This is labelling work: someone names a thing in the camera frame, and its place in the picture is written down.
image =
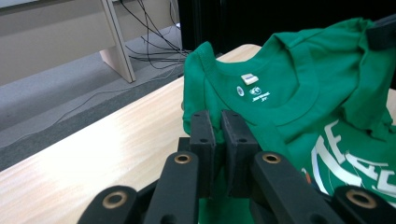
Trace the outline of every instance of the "wooden table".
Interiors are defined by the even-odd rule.
[[[223,55],[244,61],[260,47]],[[0,173],[0,223],[77,223],[94,196],[115,185],[140,190],[177,151],[183,78],[70,135]],[[389,92],[396,118],[396,92]]]

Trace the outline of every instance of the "gray carpet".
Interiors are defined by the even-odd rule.
[[[178,29],[162,32],[178,46]],[[126,43],[134,51],[129,55],[147,58],[148,51],[151,59],[173,61],[131,59],[136,75],[133,83],[95,53],[0,86],[0,171],[182,76],[184,56],[169,50],[155,35],[150,35],[150,42],[161,48],[137,38]]]

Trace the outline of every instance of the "white print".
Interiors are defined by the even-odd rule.
[[[268,96],[269,94],[270,94],[270,92],[268,91],[268,92],[266,92],[265,94],[261,94],[261,95],[259,95],[259,96],[256,96],[256,97],[253,98],[253,101],[252,101],[252,102],[258,101],[258,100],[260,100],[260,99],[262,99],[262,102],[263,102],[263,101],[266,101],[266,100],[267,100],[267,96]]]
[[[326,133],[327,140],[329,142],[330,148],[326,148],[324,144],[324,138],[320,135],[318,137],[318,141],[315,144],[314,148],[311,151],[311,159],[312,159],[312,167],[314,178],[316,179],[320,190],[327,193],[327,190],[323,186],[323,182],[318,172],[318,159],[317,155],[323,160],[329,170],[341,181],[345,182],[348,185],[354,186],[362,186],[361,177],[358,175],[354,175],[347,170],[345,170],[341,164],[344,162],[348,162],[355,169],[361,171],[367,177],[375,180],[377,182],[376,186],[372,186],[372,189],[387,194],[390,197],[396,198],[396,185],[392,185],[389,183],[390,176],[395,176],[395,172],[391,170],[385,169],[389,165],[385,162],[374,162],[367,161],[365,159],[356,157],[349,152],[343,154],[337,144],[341,141],[341,135],[334,136],[332,133],[332,128],[338,123],[339,120],[336,120],[324,127],[324,131]]]
[[[244,96],[245,95],[244,90],[240,86],[236,87],[236,91],[238,92],[238,94],[240,96]]]
[[[249,92],[252,95],[260,95],[260,94],[262,94],[262,89],[260,89],[259,87],[254,87]]]

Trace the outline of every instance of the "wire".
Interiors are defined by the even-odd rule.
[[[16,144],[16,143],[20,142],[21,140],[26,139],[26,138],[28,138],[28,137],[34,135],[34,134],[37,134],[37,133],[41,133],[41,132],[46,131],[47,129],[49,129],[49,128],[53,127],[54,125],[58,124],[59,122],[61,122],[61,121],[62,121],[65,117],[67,117],[69,114],[71,114],[71,113],[73,113],[74,111],[78,110],[79,108],[81,108],[82,106],[84,106],[85,104],[87,104],[91,99],[93,99],[94,97],[96,97],[96,96],[98,96],[98,95],[106,94],[106,93],[114,93],[114,92],[119,92],[119,91],[128,91],[128,90],[130,90],[130,89],[132,89],[132,88],[139,87],[139,86],[142,86],[142,85],[144,85],[144,84],[147,84],[147,83],[150,83],[150,82],[153,82],[153,81],[159,81],[159,80],[167,79],[167,78],[173,76],[172,73],[173,73],[173,72],[175,71],[175,69],[177,68],[177,65],[178,65],[178,63],[176,63],[175,67],[172,69],[172,71],[170,71],[170,72],[168,73],[168,75],[166,75],[166,77],[157,77],[157,78],[153,78],[153,79],[151,79],[151,80],[149,80],[149,81],[147,81],[147,82],[140,83],[140,84],[138,84],[138,85],[135,85],[135,86],[132,86],[132,87],[128,87],[128,88],[124,88],[124,89],[119,89],[119,90],[114,90],[114,91],[100,91],[100,92],[97,92],[97,93],[93,94],[91,97],[89,97],[87,100],[85,100],[85,101],[84,101],[82,104],[80,104],[79,106],[77,106],[77,107],[75,107],[75,108],[73,108],[73,109],[67,111],[66,113],[62,114],[55,122],[52,122],[51,125],[49,125],[47,128],[44,128],[44,129],[42,129],[42,130],[40,130],[40,131],[37,131],[37,132],[28,133],[28,134],[26,134],[26,135],[23,135],[22,137],[18,138],[18,139],[15,140],[14,142],[12,142],[12,143],[10,143],[10,144],[8,144],[8,145],[5,145],[5,146],[3,146],[3,147],[0,147],[0,148],[9,147],[9,146],[11,146],[11,145],[13,145],[13,144]]]
[[[177,46],[175,46],[173,43],[171,43],[170,41],[168,41],[166,38],[164,38],[164,36],[161,34],[161,32],[157,29],[157,27],[155,26],[155,24],[153,24],[149,14],[147,13],[145,6],[142,2],[142,0],[137,0],[137,2],[139,3],[139,5],[142,7],[143,11],[145,12],[145,20],[146,23],[143,23],[139,18],[136,17],[136,15],[127,7],[124,5],[123,1],[120,0],[120,3],[122,4],[122,6],[137,20],[139,21],[144,27],[146,27],[148,29],[148,31],[151,31],[152,33],[154,33],[155,35],[159,36],[162,40],[164,40],[169,47],[171,47],[173,50],[177,51],[177,52],[184,52],[186,54],[188,54],[188,52],[182,48],[177,48]],[[154,27],[155,31],[153,29],[151,29],[149,27],[149,21],[151,22],[152,26]]]
[[[147,52],[146,52],[146,53],[138,53],[138,52],[135,52],[135,51],[133,51],[132,49],[130,49],[128,46],[126,46],[126,48],[129,49],[131,52],[133,52],[133,53],[135,53],[135,54],[147,55],[148,57],[147,57],[147,58],[137,58],[137,57],[133,57],[133,56],[129,56],[129,57],[132,58],[132,59],[135,59],[135,60],[140,60],[140,61],[144,61],[144,62],[150,62],[151,66],[153,66],[154,68],[157,68],[157,69],[164,69],[164,68],[167,68],[167,67],[170,67],[170,66],[174,66],[174,68],[172,69],[172,71],[171,71],[166,77],[154,78],[154,79],[151,79],[151,80],[149,80],[149,81],[147,81],[147,82],[145,82],[145,83],[141,83],[141,84],[136,85],[136,86],[132,86],[132,87],[128,87],[128,88],[124,88],[124,89],[120,89],[120,90],[114,90],[114,91],[100,91],[100,92],[97,92],[97,93],[93,94],[91,97],[89,97],[86,101],[84,101],[84,102],[83,102],[82,104],[80,104],[79,106],[77,106],[77,107],[75,107],[74,109],[69,110],[69,111],[67,111],[66,113],[64,113],[63,115],[61,115],[55,122],[53,122],[53,123],[52,123],[50,126],[48,126],[47,128],[44,128],[44,129],[42,129],[41,131],[37,131],[37,132],[34,132],[34,133],[28,133],[28,134],[26,134],[26,135],[23,135],[22,137],[20,137],[20,138],[17,139],[16,141],[14,141],[14,142],[12,142],[12,143],[6,145],[6,146],[0,147],[0,148],[9,147],[9,146],[11,146],[11,145],[13,145],[13,144],[15,144],[15,143],[20,142],[20,141],[23,140],[23,139],[28,138],[29,136],[32,136],[32,135],[34,135],[34,134],[36,134],[36,133],[41,133],[41,132],[43,132],[43,131],[49,129],[50,127],[52,127],[52,126],[58,124],[59,122],[61,122],[61,121],[62,121],[65,117],[67,117],[69,114],[73,113],[74,111],[78,110],[79,108],[81,108],[82,106],[84,106],[85,104],[87,104],[91,99],[93,99],[94,97],[96,97],[96,96],[98,96],[98,95],[106,94],[106,93],[114,93],[114,92],[119,92],[119,91],[128,91],[128,90],[130,90],[131,88],[139,87],[139,86],[141,86],[141,85],[143,85],[143,84],[147,84],[147,83],[150,83],[150,82],[152,82],[152,81],[167,79],[167,78],[169,78],[169,77],[172,75],[172,73],[175,71],[175,69],[177,68],[177,66],[178,66],[181,62],[184,63],[184,60],[182,60],[181,57],[182,57],[182,56],[183,56],[183,57],[186,57],[190,52],[187,51],[187,50],[182,49],[181,43],[180,43],[180,40],[179,40],[179,39],[177,39],[177,43],[179,44],[179,47],[175,46],[173,43],[171,43],[170,41],[168,41],[168,40],[161,34],[161,32],[157,29],[157,27],[156,27],[155,24],[153,23],[151,17],[149,16],[149,14],[148,14],[147,11],[146,11],[146,8],[145,8],[145,6],[144,6],[143,1],[142,1],[142,0],[137,0],[137,2],[139,3],[139,6],[141,6],[141,8],[143,9],[143,11],[144,11],[144,13],[145,13],[145,22],[146,22],[146,24],[143,23],[141,20],[139,20],[139,19],[136,17],[136,15],[135,15],[134,13],[132,13],[132,11],[129,10],[129,9],[123,4],[123,0],[120,0],[120,3],[122,4],[122,6],[123,6],[133,17],[135,17],[143,26],[145,26],[145,27],[147,28],[147,39],[145,39],[143,36],[141,36],[141,38],[142,38],[145,42],[147,42]],[[172,10],[174,11],[174,14],[176,15],[176,13],[175,13],[175,8],[174,8],[172,2],[170,2],[170,9],[169,9],[169,10],[170,10],[170,17],[171,17],[171,20],[172,20],[173,24],[176,26],[176,24],[175,24],[175,22],[174,22],[174,20],[173,20],[173,18],[172,18]],[[155,31],[152,30],[151,28],[149,28],[149,22],[150,22],[151,25],[155,28]],[[166,48],[163,48],[163,47],[159,47],[159,46],[157,46],[157,45],[154,45],[154,44],[150,43],[150,42],[149,42],[149,32],[154,33],[155,35],[159,36],[162,40],[164,40],[165,43],[170,47],[170,49],[166,49]],[[156,48],[158,48],[158,49],[165,49],[165,50],[172,50],[172,51],[171,51],[171,52],[160,52],[160,53],[149,53],[149,45],[151,45],[151,46],[153,46],[153,47],[156,47]],[[163,59],[160,59],[160,58],[150,58],[150,55],[159,55],[159,54],[166,54],[166,53],[172,53],[172,52],[176,52],[176,53],[179,54],[179,57],[178,57],[177,60],[176,60],[176,59],[166,59],[166,58],[163,58]],[[164,67],[159,68],[159,67],[154,66],[154,65],[152,64],[152,61],[159,61],[159,62],[176,62],[176,63],[172,63],[172,64],[169,64],[169,65],[166,65],[166,66],[164,66]]]

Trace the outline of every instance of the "black cable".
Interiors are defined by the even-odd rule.
[[[140,38],[142,38],[145,42],[148,42],[148,41],[145,39],[145,37],[140,36]],[[151,42],[148,42],[148,44],[150,44],[151,46],[153,46],[153,47],[155,47],[155,48],[157,48],[157,49],[166,49],[166,48],[163,48],[163,47],[159,47],[159,46],[157,46],[157,45],[155,45],[155,44],[153,44],[153,43],[151,43]],[[187,55],[189,55],[189,53],[190,53],[189,50],[183,49],[183,51],[186,52],[186,53],[179,52],[179,54],[182,54],[182,55],[185,56],[185,57],[187,57]]]
[[[166,66],[164,66],[164,67],[161,67],[161,68],[156,68],[156,67],[154,67],[154,68],[155,68],[155,69],[158,69],[158,70],[163,70],[163,69],[168,68],[168,67],[177,66],[177,65],[180,64],[180,63],[172,63],[172,64],[168,64],[168,65],[166,65]]]
[[[134,50],[132,50],[131,48],[129,48],[128,46],[125,45],[125,48],[127,48],[128,50],[130,50],[132,53],[137,54],[137,55],[146,55],[147,53],[141,53],[141,52],[136,52]],[[151,55],[160,55],[160,54],[173,54],[173,51],[165,51],[165,52],[156,52],[156,53],[150,53]]]
[[[130,90],[131,88],[139,87],[139,86],[142,86],[142,85],[144,85],[144,84],[150,83],[150,82],[152,82],[152,81],[158,81],[158,80],[167,79],[167,78],[173,76],[172,74],[173,74],[173,72],[175,71],[177,65],[178,65],[178,63],[176,63],[175,67],[172,69],[172,71],[169,72],[169,74],[168,74],[166,77],[157,77],[157,78],[151,79],[151,80],[149,80],[149,81],[147,81],[147,82],[140,83],[139,85],[135,85],[135,86],[128,87],[128,88],[124,88],[124,89],[120,89],[120,90],[114,90],[114,91],[99,91],[99,92],[96,92],[95,94],[93,94],[91,97],[89,97],[87,100],[85,100],[85,101],[84,101],[82,104],[80,104],[79,106],[77,106],[77,107],[75,107],[75,108],[73,108],[73,109],[67,111],[67,112],[64,113],[63,115],[61,115],[55,122],[53,122],[53,123],[52,123],[50,126],[48,126],[47,128],[44,128],[44,129],[42,129],[42,130],[40,130],[40,131],[37,131],[37,132],[28,133],[28,134],[26,134],[26,135],[23,135],[22,137],[18,138],[18,139],[15,140],[14,142],[12,142],[12,143],[10,143],[10,144],[8,144],[8,145],[5,145],[5,146],[3,146],[3,147],[0,147],[0,148],[9,147],[9,146],[11,146],[11,145],[13,145],[13,144],[16,144],[16,143],[20,142],[20,141],[23,140],[23,139],[28,138],[29,136],[32,136],[32,135],[34,135],[34,134],[36,134],[36,133],[41,133],[41,132],[43,132],[43,131],[46,131],[47,129],[49,129],[49,128],[51,128],[52,126],[54,126],[54,125],[58,124],[59,122],[61,122],[67,115],[73,113],[74,111],[78,110],[79,108],[81,108],[82,106],[84,106],[85,104],[87,104],[87,103],[88,103],[91,99],[93,99],[95,96],[98,96],[98,95],[100,95],[100,94],[118,92],[118,91],[128,91],[128,90]]]
[[[139,3],[139,5],[141,6],[141,8],[143,9],[143,11],[144,11],[144,13],[145,13],[145,22],[146,22],[146,24],[144,24],[144,26],[147,28],[147,40],[142,36],[142,39],[145,41],[145,42],[147,42],[147,45],[146,45],[146,55],[147,55],[147,60],[145,60],[145,59],[142,59],[142,58],[136,58],[136,57],[132,57],[131,56],[131,58],[134,58],[134,59],[137,59],[137,60],[141,60],[141,61],[145,61],[145,62],[149,62],[150,64],[151,64],[151,66],[152,67],[154,67],[154,68],[156,68],[156,69],[164,69],[164,68],[167,68],[167,67],[169,67],[169,66],[172,66],[172,65],[168,65],[168,66],[163,66],[163,67],[158,67],[157,65],[154,65],[152,62],[153,61],[161,61],[161,62],[169,62],[169,60],[168,59],[152,59],[151,60],[151,55],[152,54],[150,54],[149,53],[149,44],[151,44],[151,42],[149,41],[149,37],[150,37],[150,35],[149,35],[149,31],[150,31],[150,29],[149,29],[149,22],[152,24],[152,26],[156,29],[156,31],[157,31],[157,34],[160,34],[161,35],[161,37],[162,37],[162,39],[164,39],[164,36],[161,34],[161,32],[158,30],[158,28],[155,26],[155,24],[154,24],[154,22],[152,21],[152,19],[150,18],[150,16],[149,16],[149,14],[147,13],[147,11],[146,11],[146,8],[145,8],[145,6],[144,6],[144,3],[141,1],[141,0],[138,0],[138,3]],[[156,46],[156,45],[153,45],[153,44],[151,44],[152,46],[154,46],[154,47],[157,47],[157,48],[160,48],[160,49],[162,49],[161,47],[159,47],[159,46]],[[180,53],[179,51],[178,51],[178,49],[175,49],[174,48],[174,45],[172,44],[172,45],[169,45],[173,50],[176,50],[178,53]]]
[[[180,62],[181,60],[178,59],[171,59],[171,58],[139,58],[139,57],[134,57],[134,56],[129,56],[131,59],[135,59],[141,62],[164,62],[164,63],[176,63]]]
[[[144,4],[142,2],[140,2],[140,1],[138,1],[138,2],[139,2],[139,5],[142,7],[142,9],[145,11],[145,18],[146,18],[146,15],[147,15],[147,17],[149,17],[149,15],[147,14],[147,12],[145,10]],[[178,49],[173,43],[171,43],[166,38],[164,38],[163,35],[160,33],[160,31],[156,28],[156,26],[154,24],[153,24],[153,26],[156,29],[156,31],[152,30],[148,25],[143,23],[139,18],[136,17],[136,15],[127,6],[124,5],[122,0],[120,0],[120,3],[137,21],[139,21],[143,26],[145,26],[149,31],[151,31],[155,35],[159,36],[162,40],[164,40],[173,50],[176,50],[177,52],[182,51],[182,52],[188,54],[187,51],[185,51],[184,49]]]

